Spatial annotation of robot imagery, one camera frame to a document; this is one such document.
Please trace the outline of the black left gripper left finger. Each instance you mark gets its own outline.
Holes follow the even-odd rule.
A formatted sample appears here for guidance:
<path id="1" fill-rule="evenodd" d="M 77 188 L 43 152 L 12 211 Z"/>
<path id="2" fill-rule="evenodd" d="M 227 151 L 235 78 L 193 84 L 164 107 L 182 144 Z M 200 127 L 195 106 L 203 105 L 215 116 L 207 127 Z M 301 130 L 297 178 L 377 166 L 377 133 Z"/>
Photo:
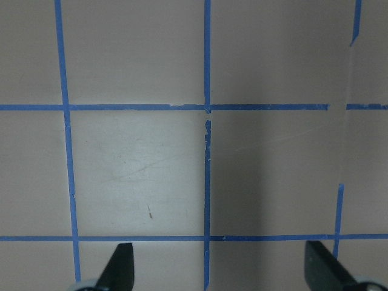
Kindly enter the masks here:
<path id="1" fill-rule="evenodd" d="M 132 243 L 120 243 L 98 278 L 95 290 L 131 291 L 135 282 Z"/>

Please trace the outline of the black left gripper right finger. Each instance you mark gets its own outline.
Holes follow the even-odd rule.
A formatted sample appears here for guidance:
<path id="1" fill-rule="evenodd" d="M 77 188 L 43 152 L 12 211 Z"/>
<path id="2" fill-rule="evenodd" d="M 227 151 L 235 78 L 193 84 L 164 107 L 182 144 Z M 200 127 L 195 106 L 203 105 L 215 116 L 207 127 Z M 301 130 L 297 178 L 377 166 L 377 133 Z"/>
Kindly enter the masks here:
<path id="1" fill-rule="evenodd" d="M 304 279 L 310 290 L 352 290 L 357 280 L 321 241 L 306 241 Z"/>

